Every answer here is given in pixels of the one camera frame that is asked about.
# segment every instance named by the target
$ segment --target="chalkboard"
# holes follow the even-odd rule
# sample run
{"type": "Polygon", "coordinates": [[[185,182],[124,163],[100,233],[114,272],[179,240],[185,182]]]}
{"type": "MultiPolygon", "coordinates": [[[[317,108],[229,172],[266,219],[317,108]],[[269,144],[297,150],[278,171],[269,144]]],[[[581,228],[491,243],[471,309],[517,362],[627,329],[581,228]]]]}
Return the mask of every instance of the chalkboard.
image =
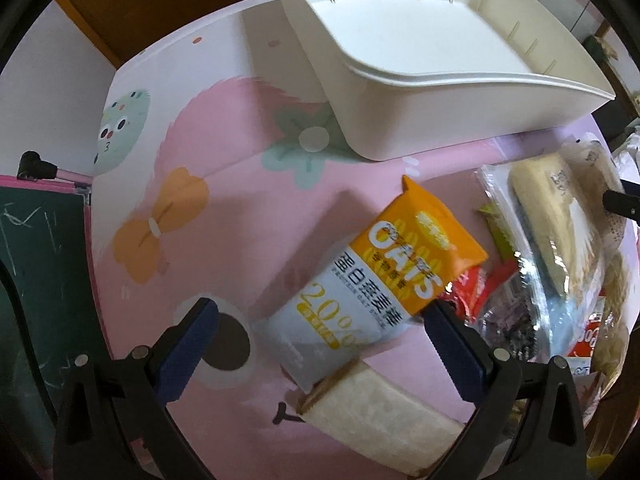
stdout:
{"type": "Polygon", "coordinates": [[[0,418],[43,466],[50,466],[52,414],[75,358],[109,358],[87,263],[84,201],[79,194],[0,187],[0,259],[12,280],[0,286],[0,418]]]}

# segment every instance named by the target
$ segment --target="black circle print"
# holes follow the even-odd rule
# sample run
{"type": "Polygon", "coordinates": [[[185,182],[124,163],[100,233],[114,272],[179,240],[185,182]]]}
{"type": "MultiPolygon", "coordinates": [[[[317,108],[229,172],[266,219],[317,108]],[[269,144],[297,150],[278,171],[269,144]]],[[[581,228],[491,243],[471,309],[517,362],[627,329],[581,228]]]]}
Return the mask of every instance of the black circle print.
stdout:
{"type": "Polygon", "coordinates": [[[225,372],[238,370],[249,359],[251,343],[244,326],[232,315],[220,312],[218,332],[202,358],[209,366],[225,372]]]}

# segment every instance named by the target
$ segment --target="green flower print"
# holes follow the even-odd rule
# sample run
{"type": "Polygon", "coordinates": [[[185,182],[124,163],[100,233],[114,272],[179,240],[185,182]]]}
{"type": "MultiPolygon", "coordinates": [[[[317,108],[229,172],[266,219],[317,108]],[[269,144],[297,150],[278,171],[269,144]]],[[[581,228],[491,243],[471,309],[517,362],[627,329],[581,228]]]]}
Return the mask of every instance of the green flower print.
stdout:
{"type": "Polygon", "coordinates": [[[293,170],[300,189],[311,189],[320,181],[327,159],[359,160],[344,140],[329,103],[324,103],[314,115],[295,106],[283,106],[273,118],[285,137],[265,150],[262,166],[270,171],[293,170]]]}

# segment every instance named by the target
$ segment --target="oats snack bar package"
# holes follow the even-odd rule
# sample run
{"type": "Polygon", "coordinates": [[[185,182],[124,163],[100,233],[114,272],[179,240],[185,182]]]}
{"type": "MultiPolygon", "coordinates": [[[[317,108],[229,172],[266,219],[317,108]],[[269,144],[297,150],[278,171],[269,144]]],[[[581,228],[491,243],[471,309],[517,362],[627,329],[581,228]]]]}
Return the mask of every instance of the oats snack bar package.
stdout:
{"type": "Polygon", "coordinates": [[[487,258],[440,200],[407,177],[402,187],[320,274],[254,324],[306,393],[487,258]]]}

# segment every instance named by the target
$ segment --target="white storage tray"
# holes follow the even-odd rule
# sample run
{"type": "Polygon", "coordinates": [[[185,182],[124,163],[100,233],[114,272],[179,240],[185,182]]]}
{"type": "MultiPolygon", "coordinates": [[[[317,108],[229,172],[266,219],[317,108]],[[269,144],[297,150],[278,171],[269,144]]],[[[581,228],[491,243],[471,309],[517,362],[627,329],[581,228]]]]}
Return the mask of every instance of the white storage tray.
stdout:
{"type": "Polygon", "coordinates": [[[387,160],[564,126],[614,98],[536,0],[282,0],[345,138],[387,160]]]}

